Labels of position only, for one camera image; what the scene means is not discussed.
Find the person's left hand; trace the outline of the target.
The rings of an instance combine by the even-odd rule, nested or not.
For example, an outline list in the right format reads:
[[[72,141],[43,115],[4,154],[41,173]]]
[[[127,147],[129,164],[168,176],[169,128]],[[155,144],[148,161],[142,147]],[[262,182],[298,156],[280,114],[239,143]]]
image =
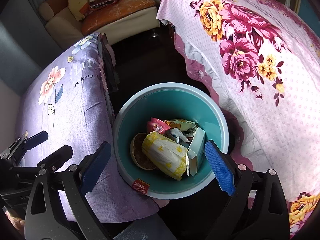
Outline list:
[[[24,233],[25,220],[19,217],[12,216],[9,211],[6,211],[5,214],[7,218],[11,221],[15,229],[18,230],[20,233]]]

